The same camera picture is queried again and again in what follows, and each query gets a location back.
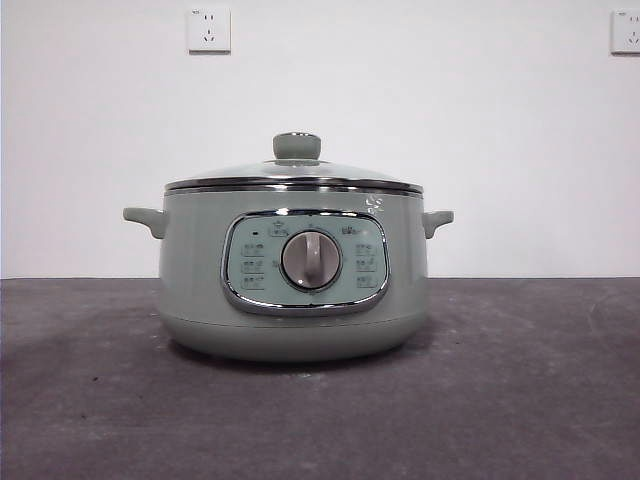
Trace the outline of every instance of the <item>electric cooker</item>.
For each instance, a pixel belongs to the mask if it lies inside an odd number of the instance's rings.
[[[179,343],[226,357],[317,361],[404,342],[426,321],[425,238],[453,212],[423,189],[319,160],[285,133],[275,159],[166,185],[124,218],[162,240],[158,310]]]

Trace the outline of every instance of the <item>gray carpet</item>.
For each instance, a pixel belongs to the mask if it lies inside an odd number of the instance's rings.
[[[153,280],[2,282],[2,478],[640,478],[640,279],[434,280],[373,357],[171,342]]]

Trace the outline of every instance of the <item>wall outlet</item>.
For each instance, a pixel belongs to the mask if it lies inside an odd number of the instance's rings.
[[[211,6],[190,8],[187,12],[189,52],[231,51],[231,9]]]
[[[612,12],[611,53],[640,54],[640,9]]]

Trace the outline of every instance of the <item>white wall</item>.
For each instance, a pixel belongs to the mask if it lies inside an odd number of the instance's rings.
[[[455,210],[434,276],[640,275],[640,0],[231,1],[230,56],[185,53],[184,1],[2,3],[5,278],[156,275],[122,207],[289,130]]]

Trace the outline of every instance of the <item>silver dial knob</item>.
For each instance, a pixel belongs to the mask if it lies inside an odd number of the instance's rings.
[[[295,235],[282,252],[284,273],[309,290],[329,284],[340,269],[340,251],[327,235],[313,230]]]

